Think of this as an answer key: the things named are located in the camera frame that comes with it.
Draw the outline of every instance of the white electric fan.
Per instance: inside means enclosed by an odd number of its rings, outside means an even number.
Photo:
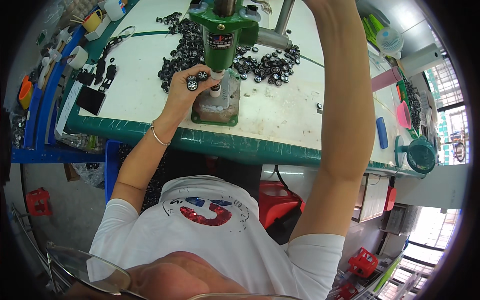
[[[387,55],[398,60],[402,57],[400,51],[403,48],[403,37],[398,31],[391,27],[385,27],[377,33],[376,39],[380,55],[368,51],[368,56],[377,68],[381,62],[385,62],[384,57]]]

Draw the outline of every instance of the red chair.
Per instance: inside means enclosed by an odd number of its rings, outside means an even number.
[[[340,299],[349,300],[353,296],[357,295],[358,292],[359,291],[353,286],[353,284],[348,282],[347,284],[345,284],[340,288],[340,292],[335,297],[335,300],[340,300]]]
[[[50,194],[43,188],[34,190],[25,195],[28,212],[32,216],[49,216],[52,214],[48,205]]]
[[[389,186],[387,191],[387,200],[385,201],[384,211],[392,210],[393,206],[395,205],[395,198],[396,198],[396,188],[392,188],[391,186]]]
[[[361,247],[360,253],[357,256],[350,257],[348,263],[350,264],[349,272],[367,278],[377,267],[378,259],[365,248]]]
[[[272,225],[276,218],[295,208],[301,201],[300,210],[303,212],[305,202],[295,193],[285,189],[279,181],[260,181],[258,207],[260,209],[260,223],[265,229]]]

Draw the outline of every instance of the woman's left arm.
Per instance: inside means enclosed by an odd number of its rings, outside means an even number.
[[[196,76],[200,71],[210,74],[210,68],[200,64],[173,75],[165,107],[153,122],[153,130],[164,144],[171,141],[198,94],[219,82],[209,77],[208,80],[198,83],[197,90],[189,91],[187,77]],[[140,213],[145,190],[166,148],[156,140],[152,129],[149,129],[123,162],[111,199],[123,199],[130,203],[137,213]]]

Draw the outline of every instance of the workbench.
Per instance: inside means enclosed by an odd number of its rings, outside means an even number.
[[[261,12],[259,24],[266,28],[275,27],[282,5],[281,1],[270,2],[273,14]],[[130,25],[136,27],[136,33],[116,46],[105,59],[108,66],[110,58],[115,58],[113,64],[117,66],[117,74],[106,92],[99,115],[92,115],[74,105],[65,132],[94,134],[132,145],[141,139],[150,122],[161,113],[167,99],[157,72],[162,67],[162,58],[170,57],[169,53],[176,48],[180,38],[180,35],[168,35],[168,25],[157,23],[156,17],[172,12],[185,14],[189,3],[189,0],[131,0],[122,19],[111,22],[101,38],[87,43],[84,48],[89,53],[88,61],[97,60],[112,37]],[[266,81],[258,84],[250,75],[241,82],[237,126],[195,124],[189,113],[180,124],[171,146],[250,164],[318,166],[322,142],[328,141],[321,140],[322,114],[316,109],[316,104],[324,101],[324,58],[315,28],[310,10],[303,1],[296,1],[288,29],[292,31],[289,38],[299,45],[302,58],[301,64],[294,67],[290,82],[280,87]],[[75,34],[82,34],[82,29],[78,30]],[[258,48],[258,53],[249,51],[246,55],[259,59],[274,51],[263,46]],[[379,71],[371,64],[371,75],[374,77],[389,68],[384,63]],[[70,79],[62,107],[72,84]],[[406,144],[412,141],[408,131],[396,119],[395,111],[400,103],[396,86],[373,93],[373,100],[376,117],[384,118],[389,147],[381,149],[378,135],[375,135],[368,172],[419,176],[406,160],[402,168],[395,167],[395,137],[402,135]]]

